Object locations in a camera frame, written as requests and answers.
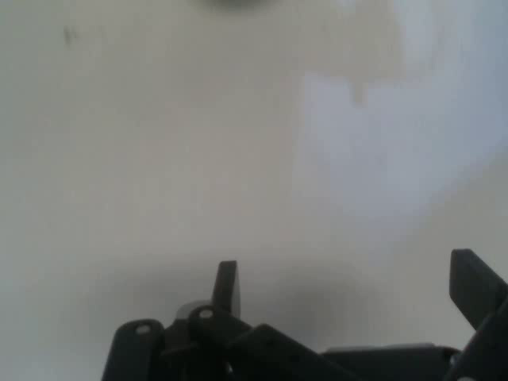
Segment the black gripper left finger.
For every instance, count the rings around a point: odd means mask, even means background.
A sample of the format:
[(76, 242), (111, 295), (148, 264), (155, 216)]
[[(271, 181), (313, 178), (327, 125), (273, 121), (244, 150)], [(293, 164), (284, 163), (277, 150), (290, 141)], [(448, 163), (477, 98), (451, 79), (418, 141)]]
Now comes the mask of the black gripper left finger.
[(240, 319), (236, 261), (219, 264), (209, 303), (167, 328), (131, 321), (115, 333), (104, 380), (347, 380), (349, 373), (269, 325)]

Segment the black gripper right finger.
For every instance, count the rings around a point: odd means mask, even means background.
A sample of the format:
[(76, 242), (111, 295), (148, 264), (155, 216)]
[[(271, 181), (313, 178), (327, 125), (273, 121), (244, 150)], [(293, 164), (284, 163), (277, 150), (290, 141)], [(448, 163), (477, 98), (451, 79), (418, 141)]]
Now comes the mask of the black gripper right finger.
[(506, 380), (507, 282), (471, 249), (454, 249), (449, 295), (475, 333), (445, 378)]

